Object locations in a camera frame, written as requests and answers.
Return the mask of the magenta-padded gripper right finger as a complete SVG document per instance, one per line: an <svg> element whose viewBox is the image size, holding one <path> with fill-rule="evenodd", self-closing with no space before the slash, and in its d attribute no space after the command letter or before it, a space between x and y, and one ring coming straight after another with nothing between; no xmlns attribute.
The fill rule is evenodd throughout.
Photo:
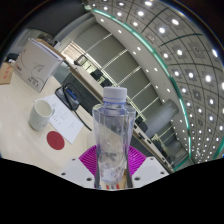
<svg viewBox="0 0 224 224"><path fill-rule="evenodd" d="M154 156L146 157L134 147L129 147L127 188L140 188L168 175L169 173Z"/></svg>

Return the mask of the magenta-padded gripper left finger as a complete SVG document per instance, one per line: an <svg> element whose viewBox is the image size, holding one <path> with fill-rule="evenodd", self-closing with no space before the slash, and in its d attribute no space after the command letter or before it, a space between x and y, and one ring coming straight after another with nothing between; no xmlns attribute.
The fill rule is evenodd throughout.
<svg viewBox="0 0 224 224"><path fill-rule="evenodd" d="M92 146L80 157L70 159L59 176L81 187L98 189L100 175L96 147Z"/></svg>

